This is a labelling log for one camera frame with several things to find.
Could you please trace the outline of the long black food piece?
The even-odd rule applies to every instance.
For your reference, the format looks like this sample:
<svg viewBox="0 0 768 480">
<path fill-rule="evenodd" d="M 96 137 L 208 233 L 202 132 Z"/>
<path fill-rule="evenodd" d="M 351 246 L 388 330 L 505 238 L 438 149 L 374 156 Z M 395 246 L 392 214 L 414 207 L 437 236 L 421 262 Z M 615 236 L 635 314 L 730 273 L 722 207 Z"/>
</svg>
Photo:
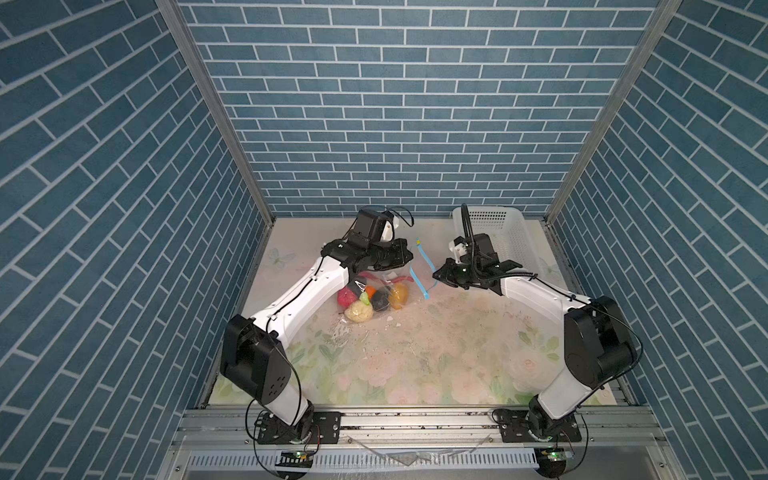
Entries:
<svg viewBox="0 0 768 480">
<path fill-rule="evenodd" d="M 368 293 L 368 283 L 363 277 L 357 277 L 349 282 L 347 287 L 357 295 L 357 300 L 365 305 L 370 304 L 370 295 Z"/>
</svg>

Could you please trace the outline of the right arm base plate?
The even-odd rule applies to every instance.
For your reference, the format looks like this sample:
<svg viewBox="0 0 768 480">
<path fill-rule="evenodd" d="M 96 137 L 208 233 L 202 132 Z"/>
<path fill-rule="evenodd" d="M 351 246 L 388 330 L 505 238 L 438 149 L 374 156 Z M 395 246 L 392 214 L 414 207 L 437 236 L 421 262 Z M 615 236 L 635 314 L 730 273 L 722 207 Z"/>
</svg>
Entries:
<svg viewBox="0 0 768 480">
<path fill-rule="evenodd" d="M 498 426 L 504 443 L 577 443 L 583 439 L 574 414 L 553 420 L 537 410 L 531 413 L 497 408 L 491 411 L 490 418 Z"/>
</svg>

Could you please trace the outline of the clear zip top bag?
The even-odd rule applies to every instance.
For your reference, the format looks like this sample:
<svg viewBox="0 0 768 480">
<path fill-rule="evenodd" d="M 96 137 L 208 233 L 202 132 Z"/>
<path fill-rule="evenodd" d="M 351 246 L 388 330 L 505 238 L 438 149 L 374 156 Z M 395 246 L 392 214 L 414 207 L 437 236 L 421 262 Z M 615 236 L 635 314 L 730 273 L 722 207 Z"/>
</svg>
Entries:
<svg viewBox="0 0 768 480">
<path fill-rule="evenodd" d="M 345 267 L 347 269 L 347 272 L 349 273 L 348 282 L 347 282 L 347 284 L 345 286 L 345 287 L 347 287 L 347 285 L 349 284 L 349 282 L 351 280 L 353 280 L 353 279 L 355 279 L 357 277 L 360 277 L 359 274 L 361 272 L 353 272 L 352 269 L 351 269 L 351 263 L 352 263 L 352 260 L 353 260 L 353 252 L 352 252 L 352 249 L 348 245 L 341 244 L 341 245 L 339 245 L 335 249 L 335 251 L 341 255 L 341 265 L 343 267 Z M 399 268 L 399 269 L 389 270 L 389 271 L 362 271 L 362 272 L 372 272 L 375 275 L 410 275 L 414 279 L 413 283 L 406 282 L 408 287 L 409 287 L 410 295 L 409 295 L 409 299 L 408 299 L 407 304 L 402 309 L 394 310 L 394 309 L 392 309 L 390 307 L 387 311 L 384 311 L 384 312 L 375 312 L 374 311 L 374 316 L 373 316 L 373 318 L 371 320 L 373 320 L 373 319 L 375 319 L 377 317 L 381 317 L 381 316 L 389 318 L 394 313 L 400 313 L 400 312 L 402 312 L 405 309 L 410 309 L 410 308 L 412 308 L 412 307 L 414 307 L 414 306 L 416 306 L 416 305 L 418 305 L 418 304 L 420 304 L 422 302 L 425 302 L 425 301 L 427 301 L 427 300 L 429 300 L 431 298 L 431 290 L 436 286 L 436 284 L 435 283 L 428 283 L 428 282 L 424 281 L 423 278 L 421 278 L 421 277 L 419 277 L 417 275 L 416 268 L 413 266 L 413 263 L 414 263 L 413 252 L 412 252 L 411 255 L 413 256 L 413 260 L 410 262 L 410 264 L 408 266 L 406 266 L 404 268 Z M 376 290 L 386 289 L 388 291 L 388 293 L 389 293 L 389 288 L 393 285 L 393 284 L 381 284 L 381 283 L 374 282 L 374 281 L 371 281 L 371 280 L 367 280 L 367 283 L 368 283 L 368 286 L 373 286 Z M 342 318 L 345 321 L 347 321 L 347 322 L 351 322 L 351 321 L 347 320 L 346 317 L 344 316 L 344 311 L 345 310 L 342 310 L 339 305 L 338 305 L 338 307 L 339 307 L 340 313 L 342 315 Z"/>
</svg>

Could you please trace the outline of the cream white food ball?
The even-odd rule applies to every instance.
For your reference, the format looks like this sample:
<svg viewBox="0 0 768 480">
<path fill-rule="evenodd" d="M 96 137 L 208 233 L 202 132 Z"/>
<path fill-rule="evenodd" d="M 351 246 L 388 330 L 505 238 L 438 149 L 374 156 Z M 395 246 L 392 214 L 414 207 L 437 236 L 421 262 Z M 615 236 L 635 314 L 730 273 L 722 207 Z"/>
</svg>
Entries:
<svg viewBox="0 0 768 480">
<path fill-rule="evenodd" d="M 356 300 L 346 308 L 344 316 L 351 322 L 364 323 L 373 318 L 374 309 L 370 304 L 366 304 L 361 300 Z"/>
</svg>

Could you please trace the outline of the large black food piece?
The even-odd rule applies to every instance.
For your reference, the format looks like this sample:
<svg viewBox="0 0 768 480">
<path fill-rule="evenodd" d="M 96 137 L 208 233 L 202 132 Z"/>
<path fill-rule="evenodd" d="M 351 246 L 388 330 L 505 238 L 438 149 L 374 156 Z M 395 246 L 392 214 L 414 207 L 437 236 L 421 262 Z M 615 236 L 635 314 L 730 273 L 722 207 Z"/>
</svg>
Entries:
<svg viewBox="0 0 768 480">
<path fill-rule="evenodd" d="M 376 290 L 370 298 L 370 304 L 375 312 L 384 312 L 390 308 L 389 293 L 386 289 Z"/>
</svg>

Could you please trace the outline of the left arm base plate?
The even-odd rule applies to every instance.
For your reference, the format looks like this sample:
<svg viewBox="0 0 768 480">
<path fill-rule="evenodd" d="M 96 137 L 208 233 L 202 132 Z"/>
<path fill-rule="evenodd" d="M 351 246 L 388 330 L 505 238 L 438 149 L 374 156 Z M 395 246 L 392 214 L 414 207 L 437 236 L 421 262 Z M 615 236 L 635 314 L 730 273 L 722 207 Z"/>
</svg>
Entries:
<svg viewBox="0 0 768 480">
<path fill-rule="evenodd" d="M 337 444 L 342 414 L 339 411 L 306 412 L 295 426 L 290 426 L 271 412 L 260 413 L 255 421 L 256 442 L 263 445 Z"/>
</svg>

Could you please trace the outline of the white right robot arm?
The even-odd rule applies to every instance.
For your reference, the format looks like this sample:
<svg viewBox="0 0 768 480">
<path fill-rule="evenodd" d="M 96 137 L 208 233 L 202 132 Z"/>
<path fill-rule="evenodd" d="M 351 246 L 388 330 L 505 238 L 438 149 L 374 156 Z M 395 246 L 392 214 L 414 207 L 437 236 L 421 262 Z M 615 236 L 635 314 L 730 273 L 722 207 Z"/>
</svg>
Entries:
<svg viewBox="0 0 768 480">
<path fill-rule="evenodd" d="M 486 234 L 459 236 L 433 277 L 453 288 L 490 290 L 520 301 L 563 331 L 564 367 L 529 403 L 529 418 L 555 423 L 639 362 L 641 341 L 611 298 L 558 288 L 514 260 L 500 260 Z"/>
</svg>

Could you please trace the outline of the pink round food ball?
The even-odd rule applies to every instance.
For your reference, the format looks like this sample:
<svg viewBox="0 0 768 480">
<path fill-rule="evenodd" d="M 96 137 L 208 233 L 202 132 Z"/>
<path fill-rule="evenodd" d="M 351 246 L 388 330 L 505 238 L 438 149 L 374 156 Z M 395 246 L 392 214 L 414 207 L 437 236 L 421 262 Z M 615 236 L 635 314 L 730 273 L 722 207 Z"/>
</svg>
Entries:
<svg viewBox="0 0 768 480">
<path fill-rule="evenodd" d="M 342 288 L 336 294 L 337 303 L 342 310 L 346 310 L 350 305 L 357 301 L 358 298 L 359 295 L 348 287 Z"/>
</svg>

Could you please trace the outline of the yellow food ball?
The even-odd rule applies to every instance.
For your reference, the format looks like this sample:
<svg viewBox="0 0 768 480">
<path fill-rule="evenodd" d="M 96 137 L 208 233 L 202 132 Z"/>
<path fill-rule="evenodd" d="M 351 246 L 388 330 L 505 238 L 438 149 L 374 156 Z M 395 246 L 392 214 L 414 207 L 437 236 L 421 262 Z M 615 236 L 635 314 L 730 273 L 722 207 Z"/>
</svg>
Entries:
<svg viewBox="0 0 768 480">
<path fill-rule="evenodd" d="M 394 283 L 389 288 L 388 301 L 389 305 L 394 310 L 402 309 L 409 299 L 409 287 L 406 282 Z"/>
</svg>

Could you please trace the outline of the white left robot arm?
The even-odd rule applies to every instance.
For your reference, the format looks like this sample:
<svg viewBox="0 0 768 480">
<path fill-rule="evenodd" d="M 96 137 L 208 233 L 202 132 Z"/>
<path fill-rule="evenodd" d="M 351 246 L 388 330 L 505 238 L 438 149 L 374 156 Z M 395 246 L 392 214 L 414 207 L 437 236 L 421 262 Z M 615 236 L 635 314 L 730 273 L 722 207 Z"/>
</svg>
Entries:
<svg viewBox="0 0 768 480">
<path fill-rule="evenodd" d="M 312 414 L 313 405 L 286 353 L 295 335 L 361 273 L 400 269 L 412 259 L 404 238 L 365 248 L 342 239 L 326 244 L 307 273 L 282 296 L 249 317 L 229 320 L 220 374 L 285 425 L 298 427 Z"/>
</svg>

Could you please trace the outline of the red chili pepper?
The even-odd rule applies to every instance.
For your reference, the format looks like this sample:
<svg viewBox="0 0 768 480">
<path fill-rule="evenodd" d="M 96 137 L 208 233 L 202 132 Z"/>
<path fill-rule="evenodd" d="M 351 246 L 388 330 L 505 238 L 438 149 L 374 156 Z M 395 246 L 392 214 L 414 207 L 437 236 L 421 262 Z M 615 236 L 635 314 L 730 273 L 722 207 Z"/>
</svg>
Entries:
<svg viewBox="0 0 768 480">
<path fill-rule="evenodd" d="M 360 277 L 381 284 L 396 284 L 401 282 L 414 282 L 410 275 L 375 275 L 372 272 L 361 272 Z"/>
</svg>

